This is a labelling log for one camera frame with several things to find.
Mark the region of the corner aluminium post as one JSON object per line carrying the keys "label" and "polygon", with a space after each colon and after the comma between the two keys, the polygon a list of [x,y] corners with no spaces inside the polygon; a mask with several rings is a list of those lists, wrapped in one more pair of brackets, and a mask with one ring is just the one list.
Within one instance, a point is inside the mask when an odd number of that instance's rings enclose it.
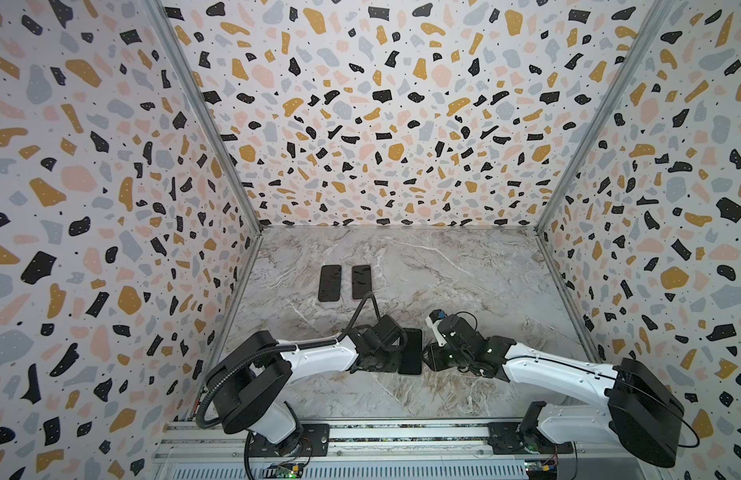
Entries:
{"label": "corner aluminium post", "polygon": [[196,81],[194,81],[194,76],[192,76],[192,70],[190,70],[188,60],[186,60],[186,56],[184,56],[184,52],[182,52],[182,48],[180,48],[180,41],[178,41],[178,38],[174,35],[172,25],[170,25],[168,16],[166,16],[166,12],[164,12],[164,5],[162,5],[162,2],[158,0],[146,0],[142,2],[142,4],[144,4],[144,10],[146,10],[146,16],[148,16],[150,23],[152,23],[154,30],[156,30],[156,37],[160,40],[160,44],[164,46],[166,58],[170,60],[172,67],[174,67],[174,71],[176,71],[178,83],[182,85],[182,89],[186,92],[188,104],[190,104],[190,107],[192,107],[192,110],[196,113],[198,124],[200,124],[202,131],[206,134],[206,138],[208,138],[208,142],[210,142],[210,146],[212,146],[212,150],[214,150],[214,154],[216,154],[216,159],[220,162],[222,172],[224,172],[224,176],[226,176],[226,180],[228,180],[228,184],[230,184],[230,190],[232,190],[232,193],[236,196],[236,200],[238,200],[238,204],[240,204],[240,208],[242,208],[244,223],[248,226],[250,235],[254,238],[260,237],[260,234],[262,234],[262,226],[260,226],[260,222],[256,219],[256,215],[254,215],[254,209],[252,209],[252,205],[250,205],[250,201],[248,201],[248,195],[246,195],[244,186],[242,186],[242,182],[240,182],[238,172],[236,172],[236,168],[234,168],[234,164],[232,164],[232,160],[230,160],[230,154],[228,154],[228,150],[224,148],[222,136],[220,136],[218,127],[216,127],[216,123],[214,123],[214,119],[212,119],[212,115],[210,115],[210,111],[208,111],[206,102],[204,102],[202,90],[200,90],[200,87],[198,87]]}
{"label": "corner aluminium post", "polygon": [[588,158],[590,151],[593,149],[596,141],[608,120],[620,104],[620,98],[629,86],[636,69],[648,52],[653,39],[659,33],[663,23],[672,10],[673,2],[670,0],[656,0],[648,10],[647,16],[641,25],[637,38],[632,44],[631,50],[626,55],[625,61],[617,72],[614,82],[608,88],[603,102],[593,117],[590,126],[585,130],[585,134],[579,143],[575,154],[560,177],[552,198],[545,207],[539,223],[535,227],[535,233],[538,238],[543,237],[544,231],[551,225],[553,217],[562,204],[567,190],[575,181],[576,174],[580,171]]}

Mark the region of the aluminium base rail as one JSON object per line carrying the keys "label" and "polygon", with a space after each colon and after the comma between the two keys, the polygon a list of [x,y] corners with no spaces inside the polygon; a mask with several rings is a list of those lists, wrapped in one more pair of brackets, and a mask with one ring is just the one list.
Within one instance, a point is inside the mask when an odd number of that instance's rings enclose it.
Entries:
{"label": "aluminium base rail", "polygon": [[272,464],[302,463],[302,479],[528,479],[525,461],[558,466],[558,479],[669,479],[617,446],[574,444],[572,454],[499,454],[488,444],[488,424],[502,419],[315,419],[328,423],[326,457],[248,458],[246,434],[168,426],[150,479],[262,478]]}

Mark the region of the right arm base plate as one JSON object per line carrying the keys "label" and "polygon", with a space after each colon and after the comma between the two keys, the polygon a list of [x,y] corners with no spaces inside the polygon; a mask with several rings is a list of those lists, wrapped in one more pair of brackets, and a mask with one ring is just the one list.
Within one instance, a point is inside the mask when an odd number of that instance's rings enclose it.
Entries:
{"label": "right arm base plate", "polygon": [[542,436],[536,427],[526,428],[521,422],[491,422],[488,424],[488,444],[499,454],[572,454],[571,442],[554,444]]}

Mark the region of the black phone case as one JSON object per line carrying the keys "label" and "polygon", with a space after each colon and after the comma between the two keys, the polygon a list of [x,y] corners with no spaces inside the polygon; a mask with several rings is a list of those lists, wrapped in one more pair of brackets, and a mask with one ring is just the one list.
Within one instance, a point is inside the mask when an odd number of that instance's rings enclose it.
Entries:
{"label": "black phone case", "polygon": [[342,290],[342,266],[336,264],[322,266],[318,280],[318,301],[338,302],[340,290]]}

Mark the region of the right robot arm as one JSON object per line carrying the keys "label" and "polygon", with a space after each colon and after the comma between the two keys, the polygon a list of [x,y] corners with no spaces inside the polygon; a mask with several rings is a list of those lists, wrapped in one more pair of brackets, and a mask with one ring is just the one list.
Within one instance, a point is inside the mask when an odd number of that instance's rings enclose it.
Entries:
{"label": "right robot arm", "polygon": [[510,436],[512,448],[549,453],[579,442],[609,444],[648,464],[675,466],[685,410],[641,362],[625,358],[618,365],[594,364],[508,337],[485,337],[462,313],[434,310],[426,324],[435,336],[423,353],[430,370],[457,368],[576,399],[569,406],[532,402]]}

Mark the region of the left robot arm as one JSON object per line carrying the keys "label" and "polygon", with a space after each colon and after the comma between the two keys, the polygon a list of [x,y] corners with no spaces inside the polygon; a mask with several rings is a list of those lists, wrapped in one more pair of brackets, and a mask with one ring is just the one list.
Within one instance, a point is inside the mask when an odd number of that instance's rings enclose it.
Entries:
{"label": "left robot arm", "polygon": [[278,399],[282,390],[330,372],[404,374],[422,371],[423,336],[384,315],[373,325],[352,320],[340,334],[310,341],[284,341],[260,331],[226,356],[206,378],[196,425],[218,425],[226,434],[248,431],[289,452],[302,438],[294,409]]}

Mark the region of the left green circuit board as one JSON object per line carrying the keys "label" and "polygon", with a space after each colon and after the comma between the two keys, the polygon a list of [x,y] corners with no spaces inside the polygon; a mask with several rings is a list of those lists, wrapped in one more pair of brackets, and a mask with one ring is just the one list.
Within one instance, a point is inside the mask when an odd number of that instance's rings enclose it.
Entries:
{"label": "left green circuit board", "polygon": [[264,479],[302,479],[303,475],[302,463],[272,464],[262,470]]}

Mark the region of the right corner aluminium post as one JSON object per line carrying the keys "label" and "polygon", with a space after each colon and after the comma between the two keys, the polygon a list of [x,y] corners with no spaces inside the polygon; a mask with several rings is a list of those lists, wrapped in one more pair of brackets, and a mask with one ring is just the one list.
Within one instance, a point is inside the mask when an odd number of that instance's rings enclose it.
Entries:
{"label": "right corner aluminium post", "polygon": [[539,223],[535,227],[535,233],[538,238],[543,237],[544,231],[551,225],[553,217],[562,204],[567,190],[575,181],[576,174],[580,171],[588,158],[590,151],[593,149],[596,141],[608,120],[620,104],[620,98],[629,86],[636,69],[648,52],[653,39],[659,33],[663,23],[672,10],[673,2],[670,0],[656,0],[648,10],[647,16],[641,25],[637,38],[632,44],[631,50],[626,55],[625,61],[617,72],[614,82],[608,88],[603,102],[593,117],[590,126],[585,130],[585,134],[579,143],[575,154],[560,177],[552,198],[545,207]]}

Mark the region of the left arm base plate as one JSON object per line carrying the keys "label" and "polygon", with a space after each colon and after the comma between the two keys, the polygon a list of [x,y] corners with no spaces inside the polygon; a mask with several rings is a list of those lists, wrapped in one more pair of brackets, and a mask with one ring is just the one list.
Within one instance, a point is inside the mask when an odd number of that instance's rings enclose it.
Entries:
{"label": "left arm base plate", "polygon": [[326,457],[330,441],[328,423],[296,424],[292,431],[290,425],[254,426],[252,442],[246,446],[248,458],[272,458],[285,460],[296,455],[302,457]]}

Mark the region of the right circuit board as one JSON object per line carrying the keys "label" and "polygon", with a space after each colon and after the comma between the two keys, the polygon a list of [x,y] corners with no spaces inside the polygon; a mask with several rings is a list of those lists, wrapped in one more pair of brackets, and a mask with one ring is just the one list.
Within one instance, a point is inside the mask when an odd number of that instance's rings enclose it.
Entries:
{"label": "right circuit board", "polygon": [[558,466],[544,461],[525,461],[525,472],[528,480],[557,480]]}

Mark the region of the left corner aluminium post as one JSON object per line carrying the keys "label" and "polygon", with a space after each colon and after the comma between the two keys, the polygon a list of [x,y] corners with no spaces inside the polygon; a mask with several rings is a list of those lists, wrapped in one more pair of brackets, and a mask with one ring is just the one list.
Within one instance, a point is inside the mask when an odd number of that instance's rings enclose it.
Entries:
{"label": "left corner aluminium post", "polygon": [[182,48],[180,48],[180,41],[178,41],[178,38],[174,35],[172,25],[170,25],[168,16],[166,16],[166,12],[164,12],[164,5],[162,5],[162,2],[158,0],[146,0],[142,2],[142,4],[144,4],[144,10],[146,10],[146,16],[148,16],[150,23],[152,23],[154,30],[156,30],[156,37],[160,40],[160,44],[164,46],[166,58],[170,60],[172,67],[174,67],[174,71],[176,71],[178,83],[182,85],[182,89],[186,92],[188,104],[190,104],[190,107],[192,107],[192,110],[196,113],[198,124],[200,124],[202,131],[206,134],[206,138],[208,138],[208,142],[210,142],[210,146],[212,146],[212,150],[214,150],[214,154],[216,154],[216,159],[220,162],[222,172],[224,172],[224,176],[226,176],[226,180],[228,180],[228,184],[230,184],[230,190],[232,190],[232,193],[236,196],[236,200],[238,200],[238,204],[240,204],[240,208],[242,208],[244,223],[248,226],[250,235],[254,238],[260,237],[260,234],[262,234],[262,226],[260,226],[260,222],[256,219],[256,215],[254,215],[254,209],[252,209],[252,205],[250,205],[250,201],[248,201],[248,195],[246,195],[244,186],[242,186],[242,182],[240,182],[238,172],[236,172],[236,168],[234,168],[234,164],[232,164],[232,160],[230,160],[230,154],[228,154],[228,150],[224,148],[222,136],[220,136],[218,127],[216,127],[216,123],[214,123],[214,119],[212,119],[212,115],[210,115],[210,111],[208,111],[206,102],[204,102],[202,90],[200,90],[200,87],[198,87],[196,81],[194,81],[194,76],[192,76],[192,70],[190,70],[188,60],[186,60],[186,56],[184,56],[184,52],[182,52]]}

